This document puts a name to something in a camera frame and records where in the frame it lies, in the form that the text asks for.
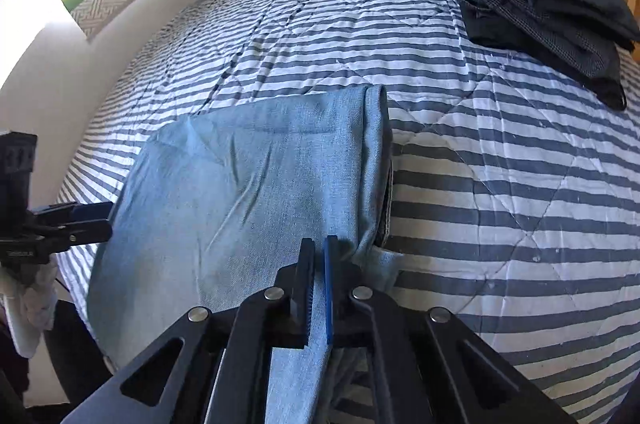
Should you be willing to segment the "left white gloved hand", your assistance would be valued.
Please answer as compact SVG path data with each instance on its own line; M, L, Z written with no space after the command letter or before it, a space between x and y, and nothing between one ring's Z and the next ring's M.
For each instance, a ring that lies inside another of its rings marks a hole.
M18 271L1 266L1 303L17 353L32 358L44 331L52 329L55 305L55 279L58 264L22 265Z

